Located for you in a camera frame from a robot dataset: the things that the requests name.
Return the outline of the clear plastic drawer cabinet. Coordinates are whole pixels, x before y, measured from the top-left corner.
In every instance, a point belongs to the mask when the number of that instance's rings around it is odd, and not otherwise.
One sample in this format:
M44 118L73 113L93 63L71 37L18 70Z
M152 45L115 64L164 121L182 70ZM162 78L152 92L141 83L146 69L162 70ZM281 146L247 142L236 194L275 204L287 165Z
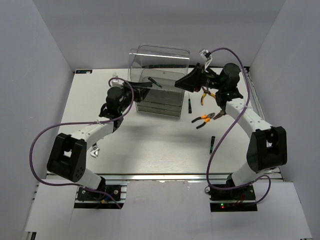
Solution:
M150 89L142 102L136 103L138 112L166 115L180 118L185 91L163 91Z

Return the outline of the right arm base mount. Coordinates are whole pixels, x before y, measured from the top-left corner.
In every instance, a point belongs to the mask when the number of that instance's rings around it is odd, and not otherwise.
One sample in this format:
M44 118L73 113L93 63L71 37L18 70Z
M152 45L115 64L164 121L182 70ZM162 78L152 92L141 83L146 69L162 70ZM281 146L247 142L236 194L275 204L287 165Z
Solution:
M256 212L256 195L252 185L234 190L217 190L210 186L204 189L209 195L212 213Z

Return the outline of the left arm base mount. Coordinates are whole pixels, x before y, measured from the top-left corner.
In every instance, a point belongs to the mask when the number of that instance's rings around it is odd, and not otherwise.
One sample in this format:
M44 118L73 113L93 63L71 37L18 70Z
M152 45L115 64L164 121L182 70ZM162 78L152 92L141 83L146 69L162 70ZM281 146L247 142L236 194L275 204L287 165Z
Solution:
M122 208L127 193L127 186L121 184L107 184L104 191L109 194L114 200L108 195L100 194L85 190L80 187L77 190L76 198L74 202L75 209L96 209L96 210L118 210L118 205Z

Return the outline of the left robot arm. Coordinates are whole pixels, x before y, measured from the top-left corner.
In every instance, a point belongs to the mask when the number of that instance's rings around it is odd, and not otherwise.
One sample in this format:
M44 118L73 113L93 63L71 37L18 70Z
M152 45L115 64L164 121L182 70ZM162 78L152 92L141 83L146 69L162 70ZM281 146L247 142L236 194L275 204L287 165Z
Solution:
M152 86L150 81L129 81L110 87L98 115L100 119L106 118L107 122L98 120L72 134L58 134L47 162L47 170L88 188L88 193L94 199L103 198L106 193L106 180L86 168L87 151L99 140L114 133L124 120L124 111L133 102L143 101Z

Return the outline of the clear hinged cabinet lid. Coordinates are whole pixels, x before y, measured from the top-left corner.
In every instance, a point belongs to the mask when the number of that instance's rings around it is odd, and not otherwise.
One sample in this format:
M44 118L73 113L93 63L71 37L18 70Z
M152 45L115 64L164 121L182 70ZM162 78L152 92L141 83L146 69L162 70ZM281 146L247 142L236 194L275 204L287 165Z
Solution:
M190 51L172 46L140 45L132 48L128 57L128 79L131 82L150 82L153 78L163 88L152 83L152 90L181 92L175 81L186 76L190 62Z

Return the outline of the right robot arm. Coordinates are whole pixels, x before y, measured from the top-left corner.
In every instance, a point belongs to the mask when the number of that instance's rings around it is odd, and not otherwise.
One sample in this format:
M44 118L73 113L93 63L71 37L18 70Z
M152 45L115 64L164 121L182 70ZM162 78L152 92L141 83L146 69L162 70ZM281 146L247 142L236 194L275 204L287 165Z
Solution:
M234 121L227 132L239 125L249 137L246 162L228 177L226 186L220 189L233 200L242 196L244 187L256 182L265 172L288 161L286 130L263 120L249 106L250 98L243 97L238 90L240 76L245 74L245 69L234 63L227 63L220 73L197 64L189 74L174 83L176 88L190 93L202 88L215 89L215 101L221 111L213 119L228 115Z

